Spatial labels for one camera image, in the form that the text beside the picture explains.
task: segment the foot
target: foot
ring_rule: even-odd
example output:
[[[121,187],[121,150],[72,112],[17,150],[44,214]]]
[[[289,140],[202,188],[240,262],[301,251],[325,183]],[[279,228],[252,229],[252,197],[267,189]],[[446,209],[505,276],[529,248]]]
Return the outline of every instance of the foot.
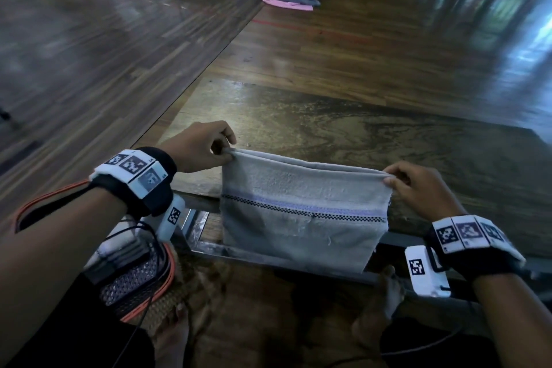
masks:
[[[182,303],[165,317],[155,333],[155,366],[182,368],[189,334],[188,311]]]
[[[391,323],[405,291],[395,275],[395,268],[385,267],[379,275],[374,296],[354,321],[351,331],[355,340],[365,348],[379,351],[383,330]]]

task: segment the checkered stripe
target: checkered stripe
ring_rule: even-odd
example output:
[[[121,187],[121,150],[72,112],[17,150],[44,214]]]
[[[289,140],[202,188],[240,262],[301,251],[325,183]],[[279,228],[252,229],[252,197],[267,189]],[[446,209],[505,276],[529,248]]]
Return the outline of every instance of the checkered stripe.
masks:
[[[247,200],[233,195],[222,195],[223,198],[228,200],[242,202],[243,204],[253,205],[255,207],[266,208],[267,210],[286,212],[288,214],[296,214],[298,216],[312,217],[312,218],[328,218],[332,220],[342,221],[364,221],[367,223],[386,223],[385,217],[369,217],[369,216],[342,216],[340,214],[326,214],[321,212],[311,212],[303,210],[294,210],[293,208],[278,207],[276,205],[265,204],[263,202]]]

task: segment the forearm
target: forearm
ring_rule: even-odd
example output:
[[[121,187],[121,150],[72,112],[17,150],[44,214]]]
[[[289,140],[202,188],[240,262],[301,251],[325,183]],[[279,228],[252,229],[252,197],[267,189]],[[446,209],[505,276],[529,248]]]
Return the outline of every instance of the forearm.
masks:
[[[481,276],[473,284],[505,368],[548,367],[552,315],[514,274]]]
[[[0,366],[44,323],[126,207],[96,188],[0,243]]]

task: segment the hand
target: hand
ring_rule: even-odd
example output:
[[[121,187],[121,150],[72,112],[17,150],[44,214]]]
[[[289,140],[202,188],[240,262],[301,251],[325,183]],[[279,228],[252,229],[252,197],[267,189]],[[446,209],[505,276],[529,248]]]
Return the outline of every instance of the hand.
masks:
[[[236,135],[226,121],[194,122],[180,134],[157,147],[176,163],[179,172],[192,173],[216,168],[232,160],[222,149],[236,144]]]
[[[383,180],[418,215],[431,222],[467,214],[436,169],[397,162],[383,169],[395,175]]]

